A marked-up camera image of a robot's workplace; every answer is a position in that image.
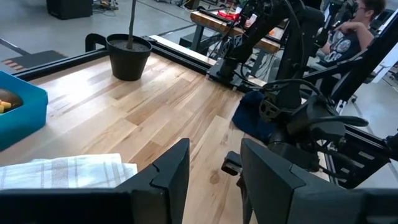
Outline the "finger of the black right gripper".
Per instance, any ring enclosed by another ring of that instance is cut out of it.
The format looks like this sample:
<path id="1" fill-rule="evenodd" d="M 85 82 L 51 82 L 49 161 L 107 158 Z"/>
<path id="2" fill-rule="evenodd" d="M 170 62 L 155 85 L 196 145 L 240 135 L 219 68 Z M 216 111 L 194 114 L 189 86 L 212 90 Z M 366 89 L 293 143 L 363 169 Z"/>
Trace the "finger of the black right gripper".
<path id="1" fill-rule="evenodd" d="M 237 186 L 240 188 L 243 202 L 243 224 L 249 224 L 252 216 L 252 205 L 243 177 L 238 179 Z"/>

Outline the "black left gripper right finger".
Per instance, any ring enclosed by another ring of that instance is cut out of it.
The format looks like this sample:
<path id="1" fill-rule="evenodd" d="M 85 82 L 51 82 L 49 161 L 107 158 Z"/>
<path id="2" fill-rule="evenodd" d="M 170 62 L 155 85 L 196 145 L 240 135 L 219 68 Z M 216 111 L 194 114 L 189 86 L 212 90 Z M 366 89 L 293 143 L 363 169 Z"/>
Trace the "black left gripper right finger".
<path id="1" fill-rule="evenodd" d="M 396 189 L 343 189 L 251 139 L 241 161 L 258 223 L 397 223 Z"/>

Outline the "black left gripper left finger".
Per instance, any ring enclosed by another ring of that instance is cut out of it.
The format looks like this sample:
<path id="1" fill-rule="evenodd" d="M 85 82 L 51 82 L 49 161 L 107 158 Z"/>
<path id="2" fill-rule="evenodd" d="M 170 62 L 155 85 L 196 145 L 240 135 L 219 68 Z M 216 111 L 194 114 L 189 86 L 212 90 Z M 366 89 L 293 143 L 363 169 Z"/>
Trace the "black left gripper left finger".
<path id="1" fill-rule="evenodd" d="M 115 188 L 1 192 L 1 223 L 181 223 L 190 172 L 183 138 Z"/>

